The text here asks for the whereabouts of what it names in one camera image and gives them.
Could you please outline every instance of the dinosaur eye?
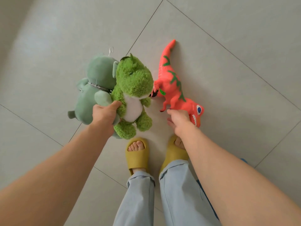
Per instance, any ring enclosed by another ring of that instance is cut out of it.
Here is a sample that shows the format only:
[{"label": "dinosaur eye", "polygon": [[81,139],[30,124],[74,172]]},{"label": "dinosaur eye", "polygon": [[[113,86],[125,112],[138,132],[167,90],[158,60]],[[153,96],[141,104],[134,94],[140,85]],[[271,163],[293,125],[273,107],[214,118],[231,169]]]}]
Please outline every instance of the dinosaur eye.
[{"label": "dinosaur eye", "polygon": [[202,112],[202,108],[201,108],[201,106],[197,105],[197,111],[198,111],[198,115],[200,115],[200,114],[201,114],[201,112]]}]

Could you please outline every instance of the fuzzy green plush toy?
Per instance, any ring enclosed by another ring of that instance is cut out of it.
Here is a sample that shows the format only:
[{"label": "fuzzy green plush toy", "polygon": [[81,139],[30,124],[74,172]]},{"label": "fuzzy green plush toy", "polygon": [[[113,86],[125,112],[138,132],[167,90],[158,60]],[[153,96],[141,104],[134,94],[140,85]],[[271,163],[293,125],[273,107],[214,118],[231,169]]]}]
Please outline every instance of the fuzzy green plush toy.
[{"label": "fuzzy green plush toy", "polygon": [[137,128],[144,132],[151,128],[152,119],[146,114],[144,106],[149,107],[148,97],[153,89],[153,77],[148,68],[133,56],[123,57],[120,63],[115,62],[116,86],[111,93],[113,101],[121,101],[117,109],[121,121],[114,126],[115,132],[121,138],[129,140],[136,135]]},{"label": "fuzzy green plush toy", "polygon": [[[70,119],[77,118],[84,124],[90,124],[93,120],[92,111],[95,104],[108,106],[112,103],[111,91],[116,85],[113,73],[116,73],[118,61],[112,57],[101,55],[94,58],[88,67],[87,78],[77,83],[80,91],[77,104],[73,111],[68,111]],[[113,124],[117,124],[120,118],[117,115]]]}]

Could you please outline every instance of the red dinosaur toy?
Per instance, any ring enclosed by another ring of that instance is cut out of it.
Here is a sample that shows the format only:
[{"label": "red dinosaur toy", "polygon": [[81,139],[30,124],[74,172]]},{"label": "red dinosaur toy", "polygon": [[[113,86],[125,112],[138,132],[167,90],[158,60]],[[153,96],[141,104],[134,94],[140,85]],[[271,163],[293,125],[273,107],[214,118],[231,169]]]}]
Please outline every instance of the red dinosaur toy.
[{"label": "red dinosaur toy", "polygon": [[167,105],[170,105],[171,109],[186,110],[190,121],[195,126],[200,127],[200,117],[204,113],[204,108],[193,100],[184,97],[180,79],[170,65],[170,51],[174,46],[175,40],[166,46],[161,55],[158,80],[154,81],[153,91],[150,96],[165,97],[163,109],[160,112],[165,111]]}]

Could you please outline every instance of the dinosaur teeth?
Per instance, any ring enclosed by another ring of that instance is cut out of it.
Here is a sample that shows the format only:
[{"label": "dinosaur teeth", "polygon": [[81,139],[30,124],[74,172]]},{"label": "dinosaur teeth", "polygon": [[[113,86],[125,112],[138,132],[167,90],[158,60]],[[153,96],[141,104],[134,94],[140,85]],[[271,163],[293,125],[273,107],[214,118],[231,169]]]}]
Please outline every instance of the dinosaur teeth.
[{"label": "dinosaur teeth", "polygon": [[192,115],[193,119],[194,119],[194,125],[197,125],[197,119],[195,118],[195,115]]}]

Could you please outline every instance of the gray collar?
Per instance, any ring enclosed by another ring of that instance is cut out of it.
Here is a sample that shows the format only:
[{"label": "gray collar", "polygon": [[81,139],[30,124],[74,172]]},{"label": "gray collar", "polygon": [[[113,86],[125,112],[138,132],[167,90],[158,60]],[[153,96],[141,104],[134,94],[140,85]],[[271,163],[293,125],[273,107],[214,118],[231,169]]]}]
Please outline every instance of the gray collar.
[{"label": "gray collar", "polygon": [[107,93],[111,93],[111,92],[112,92],[111,89],[107,89],[107,88],[101,87],[101,86],[96,85],[96,84],[93,84],[93,83],[91,83],[91,82],[88,82],[88,83],[89,83],[91,86],[96,87],[96,88],[98,88],[98,89],[100,89],[100,90],[102,90],[102,91],[105,91],[105,92],[107,92]]}]

